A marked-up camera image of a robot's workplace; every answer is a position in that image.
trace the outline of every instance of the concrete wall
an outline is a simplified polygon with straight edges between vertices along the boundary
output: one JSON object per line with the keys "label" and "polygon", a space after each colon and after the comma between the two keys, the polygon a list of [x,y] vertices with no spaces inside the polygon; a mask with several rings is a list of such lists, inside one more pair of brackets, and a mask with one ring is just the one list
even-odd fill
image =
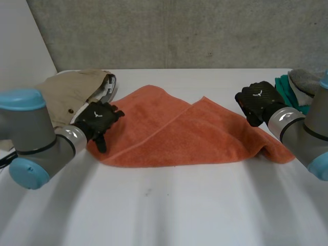
{"label": "concrete wall", "polygon": [[27,0],[59,71],[328,67],[327,0]]}

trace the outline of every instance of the green cloth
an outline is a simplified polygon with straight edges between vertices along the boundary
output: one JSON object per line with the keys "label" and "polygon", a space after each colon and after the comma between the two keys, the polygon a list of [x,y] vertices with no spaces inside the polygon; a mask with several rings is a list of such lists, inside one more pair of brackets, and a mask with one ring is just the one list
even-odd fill
{"label": "green cloth", "polygon": [[275,78],[276,83],[276,89],[279,92],[279,94],[282,96],[282,98],[285,101],[285,104],[287,106],[293,107],[300,112],[302,112],[304,115],[307,115],[310,106],[299,106],[297,98],[295,96],[295,93],[293,92],[293,89],[291,88],[288,80],[288,75],[283,75],[280,78]]}

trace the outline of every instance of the khaki fabric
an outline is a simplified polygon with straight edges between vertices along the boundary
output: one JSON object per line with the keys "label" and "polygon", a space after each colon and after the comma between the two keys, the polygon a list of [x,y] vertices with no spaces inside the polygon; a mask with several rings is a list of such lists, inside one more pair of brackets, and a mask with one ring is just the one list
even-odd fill
{"label": "khaki fabric", "polygon": [[[107,81],[108,74],[99,69],[71,71],[35,86],[46,101],[53,127],[68,125],[78,109]],[[9,151],[12,147],[10,140],[0,141],[0,149]]]}

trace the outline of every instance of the towel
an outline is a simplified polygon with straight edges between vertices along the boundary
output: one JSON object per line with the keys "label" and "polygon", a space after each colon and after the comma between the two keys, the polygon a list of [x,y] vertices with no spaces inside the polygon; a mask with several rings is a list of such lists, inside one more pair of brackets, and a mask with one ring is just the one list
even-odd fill
{"label": "towel", "polygon": [[320,88],[320,79],[324,73],[310,73],[305,69],[293,69],[288,72],[288,76],[299,91],[314,97]]}
{"label": "towel", "polygon": [[[109,72],[99,69],[71,71],[49,77],[40,85],[47,109],[54,128],[68,125],[87,100],[92,100],[107,89]],[[11,140],[1,140],[0,149],[9,151],[13,148]]]}
{"label": "towel", "polygon": [[285,104],[299,110],[302,114],[307,115],[310,106],[300,106],[296,95],[289,84],[288,75],[282,75],[280,78],[275,78],[276,89],[283,97]]}
{"label": "towel", "polygon": [[166,167],[241,161],[262,153],[277,163],[294,156],[279,141],[206,97],[190,105],[155,86],[113,103],[126,116],[105,134],[108,147],[91,154],[106,165]]}

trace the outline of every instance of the robotic arm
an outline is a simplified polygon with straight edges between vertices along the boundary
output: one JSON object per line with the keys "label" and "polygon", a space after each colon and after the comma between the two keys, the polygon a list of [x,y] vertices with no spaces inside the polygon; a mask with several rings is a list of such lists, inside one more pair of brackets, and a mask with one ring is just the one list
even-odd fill
{"label": "robotic arm", "polygon": [[16,154],[9,155],[9,173],[22,187],[38,189],[94,140],[106,152],[104,133],[122,111],[92,102],[72,125],[54,131],[41,93],[34,89],[0,93],[0,139],[11,139]]}
{"label": "robotic arm", "polygon": [[328,181],[328,70],[305,117],[284,104],[266,81],[243,88],[236,97],[251,126],[263,122],[316,177]]}

